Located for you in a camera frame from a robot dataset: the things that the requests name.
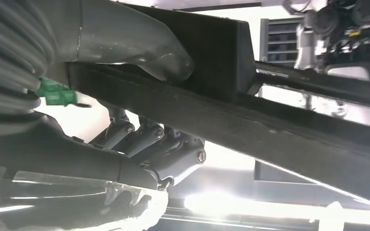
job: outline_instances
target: screw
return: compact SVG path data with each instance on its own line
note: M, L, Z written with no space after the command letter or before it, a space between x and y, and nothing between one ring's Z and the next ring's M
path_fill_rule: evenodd
M206 160L206 152L205 152L205 150L200 150L199 152L198 152L198 154L197 154L197 162L198 162L198 164L203 164L203 162L205 162L205 160Z
M132 131L134 131L134 128L131 126L125 129L126 134L130 134Z
M165 136L164 130L162 130L162 129L158 129L155 132L155 138L157 138L157 140L161 140L164 136Z

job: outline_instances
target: ceiling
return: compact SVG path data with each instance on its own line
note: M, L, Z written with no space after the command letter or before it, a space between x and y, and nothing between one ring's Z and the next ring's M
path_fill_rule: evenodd
M304 3L306 0L293 0L295 4ZM121 0L120 2L143 5L155 6L163 9L188 9L209 6L223 6L244 4L244 3L261 3L262 6L280 5L282 0Z

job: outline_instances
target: black cable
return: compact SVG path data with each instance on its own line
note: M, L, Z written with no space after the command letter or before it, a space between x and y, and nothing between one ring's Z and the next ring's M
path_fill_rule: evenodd
M291 5L291 1L290 0L284 0L283 3L282 3L282 6L283 8L288 11L290 14L292 15L301 15L304 13L304 10L307 9L307 7L310 5L312 0L307 0L307 2L305 3L304 7L301 9L301 10L297 10L295 8L293 8Z
M45 54L44 56L47 58L49 64L53 63L55 59L54 40L49 36L47 31L39 25L35 16L27 12L23 5L15 0L0 0L0 19L10 24L18 34L22 35L35 48Z

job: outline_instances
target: metal rail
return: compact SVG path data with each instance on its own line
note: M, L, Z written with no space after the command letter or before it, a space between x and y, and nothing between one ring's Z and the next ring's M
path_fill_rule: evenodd
M256 62L261 82L370 107L370 82Z

